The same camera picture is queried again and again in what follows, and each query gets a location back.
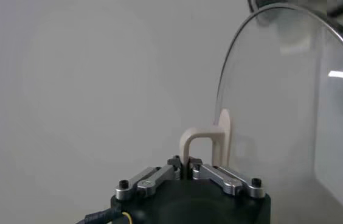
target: u-shaped white piece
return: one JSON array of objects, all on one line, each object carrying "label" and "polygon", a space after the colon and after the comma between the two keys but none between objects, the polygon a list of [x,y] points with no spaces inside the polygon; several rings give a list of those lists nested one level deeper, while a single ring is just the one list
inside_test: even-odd
[{"label": "u-shaped white piece", "polygon": [[190,128],[181,136],[180,157],[184,167],[188,165],[190,143],[196,138],[212,140],[212,165],[227,166],[230,154],[231,119],[227,109],[220,113],[218,125],[207,128]]}]

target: transparent plastic shield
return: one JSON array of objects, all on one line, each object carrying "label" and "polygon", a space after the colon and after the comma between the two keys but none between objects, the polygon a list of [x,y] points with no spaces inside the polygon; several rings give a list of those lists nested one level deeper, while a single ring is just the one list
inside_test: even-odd
[{"label": "transparent plastic shield", "polygon": [[262,179],[272,223],[343,223],[343,40],[329,25],[286,7],[251,18],[223,69],[222,108],[229,165]]}]

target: bolt head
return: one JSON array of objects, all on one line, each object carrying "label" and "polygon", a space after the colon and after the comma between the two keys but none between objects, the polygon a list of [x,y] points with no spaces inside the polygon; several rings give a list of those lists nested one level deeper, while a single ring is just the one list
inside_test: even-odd
[{"label": "bolt head", "polygon": [[251,180],[251,185],[252,185],[253,187],[262,187],[262,180],[259,179],[259,178],[253,178],[253,179]]},{"label": "bolt head", "polygon": [[120,180],[119,181],[119,187],[121,189],[127,189],[129,185],[130,185],[130,183],[128,182],[128,180]]}]

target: white wall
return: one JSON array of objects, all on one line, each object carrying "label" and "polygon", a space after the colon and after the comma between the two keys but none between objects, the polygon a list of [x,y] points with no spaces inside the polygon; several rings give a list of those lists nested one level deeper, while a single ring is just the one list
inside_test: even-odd
[{"label": "white wall", "polygon": [[231,0],[0,0],[0,223],[75,223],[178,153],[186,128],[213,121],[248,14]]}]

